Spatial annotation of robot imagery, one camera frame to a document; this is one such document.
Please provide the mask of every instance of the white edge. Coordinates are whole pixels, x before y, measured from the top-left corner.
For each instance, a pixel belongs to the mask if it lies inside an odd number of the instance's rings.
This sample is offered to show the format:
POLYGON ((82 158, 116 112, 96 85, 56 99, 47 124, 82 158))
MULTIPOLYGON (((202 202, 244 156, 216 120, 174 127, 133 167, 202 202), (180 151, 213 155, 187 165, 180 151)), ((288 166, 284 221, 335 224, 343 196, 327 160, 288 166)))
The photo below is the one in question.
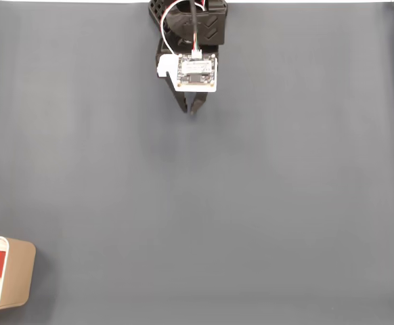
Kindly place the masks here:
MULTIPOLYGON (((50 3, 149 3, 148 0, 0 0, 7 2, 50 3)), ((394 0, 228 0, 228 3, 370 3, 394 2, 394 0)))

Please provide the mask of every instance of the cable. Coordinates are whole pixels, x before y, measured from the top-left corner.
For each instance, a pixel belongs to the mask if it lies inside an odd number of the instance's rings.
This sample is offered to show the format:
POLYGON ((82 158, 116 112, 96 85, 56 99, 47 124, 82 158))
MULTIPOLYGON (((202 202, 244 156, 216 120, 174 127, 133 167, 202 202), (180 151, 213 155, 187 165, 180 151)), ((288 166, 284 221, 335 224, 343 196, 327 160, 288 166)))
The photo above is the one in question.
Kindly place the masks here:
MULTIPOLYGON (((171 46, 167 43, 167 40, 165 38, 165 32, 164 32, 164 20, 167 17, 167 14, 169 13, 170 10, 173 9, 173 7, 175 5, 177 5, 178 3, 181 3, 182 1, 189 1, 189 0, 176 0, 175 2, 173 2, 172 4, 170 4, 170 6, 165 10, 164 14, 161 17, 161 21, 160 21, 160 27, 161 27, 161 35, 162 35, 162 39, 164 40, 165 45, 169 48, 170 52, 175 54, 175 52, 173 51, 173 49, 171 48, 171 46)), ((199 8, 201 8, 204 11, 204 7, 199 4, 199 3, 195 3, 195 5, 199 8)))
POLYGON ((192 17, 192 29, 194 31, 194 44, 193 49, 198 50, 198 42, 197 42, 197 10, 196 10, 196 2, 195 0, 190 0, 191 6, 191 17, 192 17))

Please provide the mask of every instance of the gray fabric backdrop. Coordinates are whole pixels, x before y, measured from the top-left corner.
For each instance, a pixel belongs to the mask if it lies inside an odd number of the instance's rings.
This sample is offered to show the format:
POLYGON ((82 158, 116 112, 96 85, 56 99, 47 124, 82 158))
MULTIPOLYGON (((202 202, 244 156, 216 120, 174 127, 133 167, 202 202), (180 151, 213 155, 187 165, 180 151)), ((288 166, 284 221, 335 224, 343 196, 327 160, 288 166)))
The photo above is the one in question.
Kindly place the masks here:
POLYGON ((0 324, 394 324, 394 4, 227 23, 191 117, 145 4, 0 3, 0 324))

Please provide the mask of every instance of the box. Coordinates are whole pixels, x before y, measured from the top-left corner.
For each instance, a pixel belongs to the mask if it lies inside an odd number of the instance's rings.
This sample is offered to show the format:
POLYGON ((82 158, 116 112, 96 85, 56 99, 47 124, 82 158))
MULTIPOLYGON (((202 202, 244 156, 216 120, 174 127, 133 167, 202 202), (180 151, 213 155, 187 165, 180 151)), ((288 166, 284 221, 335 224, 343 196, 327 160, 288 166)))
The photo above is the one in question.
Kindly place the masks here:
POLYGON ((31 242, 1 237, 7 251, 1 277, 0 309, 19 307, 28 301, 36 248, 31 242))

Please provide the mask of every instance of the white connector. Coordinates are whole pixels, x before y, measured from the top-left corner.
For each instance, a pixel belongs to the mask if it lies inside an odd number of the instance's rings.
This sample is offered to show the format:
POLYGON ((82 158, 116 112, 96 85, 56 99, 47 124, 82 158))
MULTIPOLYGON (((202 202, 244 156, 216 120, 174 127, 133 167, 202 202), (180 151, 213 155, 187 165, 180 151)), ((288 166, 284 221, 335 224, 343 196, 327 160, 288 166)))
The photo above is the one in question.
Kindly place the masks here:
POLYGON ((201 49, 193 49, 191 50, 191 58, 201 60, 203 58, 201 49))

